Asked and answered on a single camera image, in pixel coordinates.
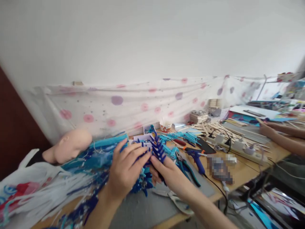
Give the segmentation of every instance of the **cup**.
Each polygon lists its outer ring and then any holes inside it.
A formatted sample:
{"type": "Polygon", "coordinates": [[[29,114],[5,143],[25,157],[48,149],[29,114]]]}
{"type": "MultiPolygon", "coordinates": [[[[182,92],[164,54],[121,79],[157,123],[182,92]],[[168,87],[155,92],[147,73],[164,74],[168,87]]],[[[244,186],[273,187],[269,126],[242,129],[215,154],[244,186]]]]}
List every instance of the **cup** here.
{"type": "Polygon", "coordinates": [[[172,128],[172,123],[160,122],[160,129],[163,133],[169,133],[171,131],[171,128],[172,128]]]}

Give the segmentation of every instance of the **hand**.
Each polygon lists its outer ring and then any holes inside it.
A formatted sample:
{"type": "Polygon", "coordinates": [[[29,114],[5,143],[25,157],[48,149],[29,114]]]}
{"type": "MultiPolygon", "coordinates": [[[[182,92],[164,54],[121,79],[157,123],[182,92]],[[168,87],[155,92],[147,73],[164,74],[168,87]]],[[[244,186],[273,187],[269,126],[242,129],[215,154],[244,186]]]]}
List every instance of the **hand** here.
{"type": "Polygon", "coordinates": [[[274,122],[265,122],[265,124],[269,127],[271,127],[272,129],[275,129],[277,131],[280,131],[282,125],[276,124],[274,122]]]}
{"type": "Polygon", "coordinates": [[[109,180],[105,186],[108,189],[109,198],[122,201],[136,183],[141,170],[151,156],[147,147],[141,147],[141,143],[126,147],[121,153],[121,148],[127,139],[121,141],[113,151],[112,165],[109,180]]]}
{"type": "Polygon", "coordinates": [[[161,183],[161,179],[156,171],[158,170],[170,190],[175,192],[180,199],[188,202],[193,196],[194,190],[197,189],[181,172],[179,167],[176,166],[169,157],[165,158],[164,164],[162,164],[155,156],[151,156],[150,160],[153,166],[150,166],[149,170],[152,174],[154,184],[156,184],[156,181],[161,183]]]}
{"type": "Polygon", "coordinates": [[[265,125],[265,124],[260,124],[260,134],[265,135],[266,137],[271,138],[272,136],[274,136],[275,134],[277,134],[277,132],[272,129],[269,125],[265,125]]]}

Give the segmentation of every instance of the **small box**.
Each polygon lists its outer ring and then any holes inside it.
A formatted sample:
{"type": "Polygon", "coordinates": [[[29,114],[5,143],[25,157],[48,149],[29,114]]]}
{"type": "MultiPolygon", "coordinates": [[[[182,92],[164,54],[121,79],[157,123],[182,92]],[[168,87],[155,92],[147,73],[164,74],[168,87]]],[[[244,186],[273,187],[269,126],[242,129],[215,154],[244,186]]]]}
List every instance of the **small box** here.
{"type": "Polygon", "coordinates": [[[138,143],[138,140],[140,140],[140,142],[143,142],[144,146],[146,146],[148,149],[152,148],[152,144],[150,143],[152,141],[151,137],[152,137],[151,134],[134,136],[133,142],[131,144],[136,144],[136,143],[138,143]]]}

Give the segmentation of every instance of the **wire cutters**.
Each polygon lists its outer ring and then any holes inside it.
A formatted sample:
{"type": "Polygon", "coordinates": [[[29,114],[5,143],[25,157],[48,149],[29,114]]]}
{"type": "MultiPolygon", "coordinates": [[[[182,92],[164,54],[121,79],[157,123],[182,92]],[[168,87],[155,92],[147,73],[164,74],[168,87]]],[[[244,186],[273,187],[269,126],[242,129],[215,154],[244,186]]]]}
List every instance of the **wire cutters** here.
{"type": "Polygon", "coordinates": [[[195,185],[199,188],[201,187],[200,183],[196,179],[193,170],[188,166],[187,161],[183,159],[178,151],[176,151],[177,156],[177,164],[183,174],[190,180],[189,176],[187,175],[186,171],[190,173],[192,180],[194,181],[195,185]]]}

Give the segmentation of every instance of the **mannequin head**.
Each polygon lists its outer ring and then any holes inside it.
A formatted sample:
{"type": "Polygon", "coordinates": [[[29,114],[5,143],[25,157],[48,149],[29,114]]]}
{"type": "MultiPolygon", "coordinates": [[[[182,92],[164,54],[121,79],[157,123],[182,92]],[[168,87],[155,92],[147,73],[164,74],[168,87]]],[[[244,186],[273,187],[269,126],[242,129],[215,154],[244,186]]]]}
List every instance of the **mannequin head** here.
{"type": "Polygon", "coordinates": [[[76,158],[88,148],[92,135],[85,129],[74,129],[62,136],[52,148],[43,152],[42,156],[48,163],[64,164],[76,158]]]}

